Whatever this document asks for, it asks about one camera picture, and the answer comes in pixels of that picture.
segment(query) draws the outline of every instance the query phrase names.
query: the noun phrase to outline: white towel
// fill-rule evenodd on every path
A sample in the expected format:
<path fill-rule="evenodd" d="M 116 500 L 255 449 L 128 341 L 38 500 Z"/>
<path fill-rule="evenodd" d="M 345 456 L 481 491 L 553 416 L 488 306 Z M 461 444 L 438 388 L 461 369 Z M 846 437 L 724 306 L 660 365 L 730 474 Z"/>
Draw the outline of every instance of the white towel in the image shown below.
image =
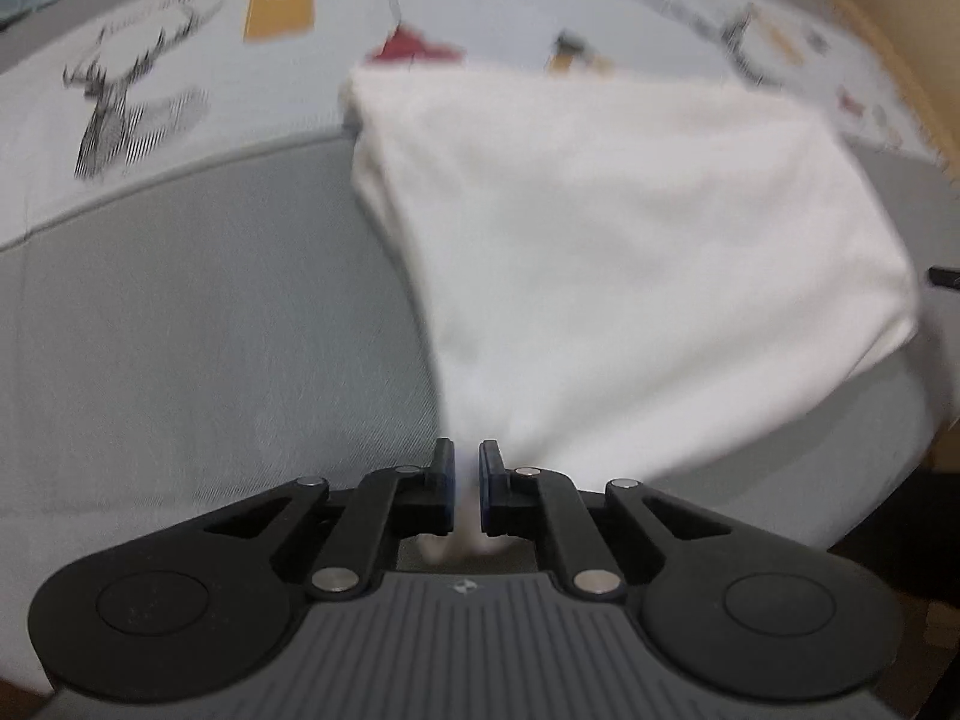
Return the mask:
<path fill-rule="evenodd" d="M 354 182 L 400 252 L 458 473 L 704 464 L 907 341 L 913 268 L 823 116 L 736 84 L 362 68 Z"/>

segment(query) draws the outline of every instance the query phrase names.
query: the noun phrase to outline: gray fabric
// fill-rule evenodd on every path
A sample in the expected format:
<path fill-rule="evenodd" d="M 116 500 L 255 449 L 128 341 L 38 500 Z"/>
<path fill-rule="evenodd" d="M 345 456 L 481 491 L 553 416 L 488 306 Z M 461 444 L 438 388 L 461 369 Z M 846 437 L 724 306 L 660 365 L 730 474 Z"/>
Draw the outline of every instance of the gray fabric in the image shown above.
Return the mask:
<path fill-rule="evenodd" d="M 16 430 L 20 362 L 16 353 L 25 247 L 0 255 L 0 474 L 13 464 L 20 443 Z"/>
<path fill-rule="evenodd" d="M 906 243 L 923 283 L 928 329 L 926 374 L 937 408 L 960 412 L 960 295 L 926 283 L 926 270 L 960 268 L 960 184 L 933 165 L 865 146 L 853 154 L 877 187 L 880 199 Z"/>
<path fill-rule="evenodd" d="M 4 314 L 19 344 L 0 356 L 21 374 L 4 512 L 212 504 L 429 455 L 424 351 L 351 154 L 339 140 L 199 172 L 2 255 L 10 278 L 26 250 Z"/>

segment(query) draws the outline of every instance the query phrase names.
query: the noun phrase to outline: circular indentation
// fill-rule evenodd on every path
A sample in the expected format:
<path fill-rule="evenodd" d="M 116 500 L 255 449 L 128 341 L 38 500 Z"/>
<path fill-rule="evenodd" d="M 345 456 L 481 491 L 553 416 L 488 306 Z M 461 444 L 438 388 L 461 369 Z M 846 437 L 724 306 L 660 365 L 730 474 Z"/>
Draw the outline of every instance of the circular indentation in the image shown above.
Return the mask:
<path fill-rule="evenodd" d="M 616 590 L 620 586 L 620 578 L 603 568 L 588 568 L 573 578 L 573 584 L 590 595 L 603 595 Z"/>
<path fill-rule="evenodd" d="M 97 599 L 97 613 L 110 627 L 136 637 L 181 631 L 203 616 L 208 591 L 176 571 L 145 571 L 114 581 Z"/>
<path fill-rule="evenodd" d="M 318 590 L 325 592 L 344 592 L 357 586 L 360 577 L 349 568 L 332 566 L 315 571 L 310 581 L 312 581 L 313 586 Z"/>
<path fill-rule="evenodd" d="M 794 574 L 754 574 L 724 593 L 727 613 L 744 628 L 768 637 L 802 637 L 819 631 L 836 613 L 822 584 Z"/>

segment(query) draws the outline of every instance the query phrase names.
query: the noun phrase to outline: antler drawing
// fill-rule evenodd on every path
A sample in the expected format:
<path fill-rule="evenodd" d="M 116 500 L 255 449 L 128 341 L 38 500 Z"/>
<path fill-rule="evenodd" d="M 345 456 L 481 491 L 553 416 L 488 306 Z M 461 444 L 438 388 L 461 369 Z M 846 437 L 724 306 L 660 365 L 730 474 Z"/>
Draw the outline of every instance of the antler drawing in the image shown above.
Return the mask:
<path fill-rule="evenodd" d="M 656 12 L 666 18 L 684 23 L 695 34 L 704 40 L 714 43 L 726 53 L 728 61 L 733 64 L 738 74 L 757 86 L 781 86 L 781 83 L 755 66 L 750 57 L 743 50 L 743 39 L 750 26 L 750 22 L 757 15 L 757 9 L 752 4 L 729 16 L 723 25 L 717 26 L 694 10 L 689 9 L 680 1 L 671 0 L 643 0 L 645 4 L 654 8 Z"/>
<path fill-rule="evenodd" d="M 73 70 L 64 68 L 64 87 L 82 87 L 83 96 L 94 100 L 90 122 L 80 141 L 75 171 L 78 178 L 100 175 L 122 152 L 126 153 L 128 163 L 133 162 L 172 132 L 183 129 L 181 114 L 203 104 L 203 92 L 194 88 L 177 98 L 127 106 L 130 85 L 142 79 L 162 55 L 195 34 L 220 9 L 218 5 L 200 14 L 187 4 L 179 7 L 187 17 L 186 23 L 169 39 L 166 30 L 160 30 L 157 42 L 116 79 L 108 79 L 107 71 L 99 64 L 99 48 L 103 45 L 106 27 L 100 30 L 96 43 Z"/>

